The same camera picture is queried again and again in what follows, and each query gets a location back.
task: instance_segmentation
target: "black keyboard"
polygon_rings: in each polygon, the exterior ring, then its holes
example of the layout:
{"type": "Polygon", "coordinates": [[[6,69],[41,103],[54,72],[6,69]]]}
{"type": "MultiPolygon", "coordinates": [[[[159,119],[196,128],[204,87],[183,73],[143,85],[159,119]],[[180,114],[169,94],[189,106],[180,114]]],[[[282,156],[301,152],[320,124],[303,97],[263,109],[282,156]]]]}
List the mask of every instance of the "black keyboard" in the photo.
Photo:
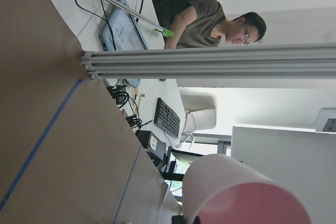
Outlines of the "black keyboard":
{"type": "Polygon", "coordinates": [[[161,98],[157,99],[154,123],[174,138],[178,137],[180,118],[161,98]]]}

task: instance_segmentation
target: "small label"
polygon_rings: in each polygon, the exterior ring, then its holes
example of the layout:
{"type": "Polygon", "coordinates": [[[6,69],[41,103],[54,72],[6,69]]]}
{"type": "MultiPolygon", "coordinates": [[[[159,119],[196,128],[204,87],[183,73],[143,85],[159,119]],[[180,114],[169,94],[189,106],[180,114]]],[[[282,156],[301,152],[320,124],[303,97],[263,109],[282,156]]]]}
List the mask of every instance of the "small label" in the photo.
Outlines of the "small label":
{"type": "Polygon", "coordinates": [[[154,136],[151,136],[150,146],[155,151],[156,151],[156,144],[157,144],[156,138],[154,136]]]}

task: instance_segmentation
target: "green tip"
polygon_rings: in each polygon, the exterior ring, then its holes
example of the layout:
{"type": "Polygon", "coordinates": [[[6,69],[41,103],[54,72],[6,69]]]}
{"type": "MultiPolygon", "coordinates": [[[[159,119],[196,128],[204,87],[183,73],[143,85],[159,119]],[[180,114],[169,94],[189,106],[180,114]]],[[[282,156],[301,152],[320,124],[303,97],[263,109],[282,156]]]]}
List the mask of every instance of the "green tip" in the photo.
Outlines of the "green tip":
{"type": "Polygon", "coordinates": [[[160,30],[158,30],[158,29],[155,29],[155,31],[159,31],[160,33],[162,33],[162,35],[164,36],[164,37],[173,37],[174,36],[174,32],[173,31],[170,31],[170,30],[168,30],[168,29],[164,29],[163,31],[160,31],[160,30]]]}

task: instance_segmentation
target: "man's arm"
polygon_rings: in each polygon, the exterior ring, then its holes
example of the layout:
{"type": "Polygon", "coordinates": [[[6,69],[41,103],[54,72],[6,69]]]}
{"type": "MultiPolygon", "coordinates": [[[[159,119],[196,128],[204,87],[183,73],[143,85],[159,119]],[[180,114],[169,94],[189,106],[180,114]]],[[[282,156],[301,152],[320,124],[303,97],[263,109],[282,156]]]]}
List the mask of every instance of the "man's arm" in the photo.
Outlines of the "man's arm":
{"type": "Polygon", "coordinates": [[[165,49],[174,49],[182,36],[187,25],[191,24],[197,19],[196,10],[193,6],[189,6],[187,9],[176,15],[174,21],[170,27],[170,30],[174,32],[173,37],[169,37],[166,40],[164,46],[165,49]]]}

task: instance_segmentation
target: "white desk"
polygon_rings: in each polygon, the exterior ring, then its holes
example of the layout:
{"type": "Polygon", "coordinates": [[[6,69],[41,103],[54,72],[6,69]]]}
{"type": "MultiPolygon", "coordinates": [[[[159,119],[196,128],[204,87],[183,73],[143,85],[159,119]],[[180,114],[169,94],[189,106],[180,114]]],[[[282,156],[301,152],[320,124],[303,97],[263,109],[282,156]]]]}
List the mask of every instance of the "white desk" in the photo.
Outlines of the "white desk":
{"type": "MultiPolygon", "coordinates": [[[[72,30],[72,32],[79,39],[83,50],[87,51],[103,51],[102,45],[99,40],[99,33],[101,32],[103,21],[80,9],[74,0],[51,0],[55,5],[57,11],[60,13],[66,24],[72,30]]],[[[100,0],[77,0],[78,3],[96,13],[97,15],[103,17],[103,11],[101,8],[100,0]]],[[[130,8],[136,10],[140,9],[141,0],[127,0],[130,8]]],[[[107,2],[103,1],[106,9],[108,10],[107,2]]],[[[148,19],[158,22],[155,14],[155,10],[151,0],[144,0],[142,15],[148,19]]],[[[154,28],[148,24],[139,21],[139,27],[142,34],[146,40],[146,43],[150,49],[163,49],[164,40],[160,33],[154,31],[154,28]]],[[[117,80],[109,79],[111,85],[114,85],[117,80]]],[[[127,88],[127,90],[132,94],[132,89],[127,88]]],[[[158,79],[142,79],[139,86],[139,94],[145,94],[145,97],[141,98],[139,114],[140,119],[143,123],[153,120],[155,114],[156,100],[161,97],[168,106],[170,106],[180,117],[180,134],[178,138],[173,138],[169,135],[167,137],[164,132],[158,128],[155,124],[150,123],[142,128],[142,130],[152,131],[160,140],[173,147],[180,142],[181,131],[185,122],[185,112],[181,100],[180,93],[175,79],[168,79],[165,82],[160,82],[158,79]]],[[[131,109],[125,107],[128,115],[131,115],[131,109]]]]}

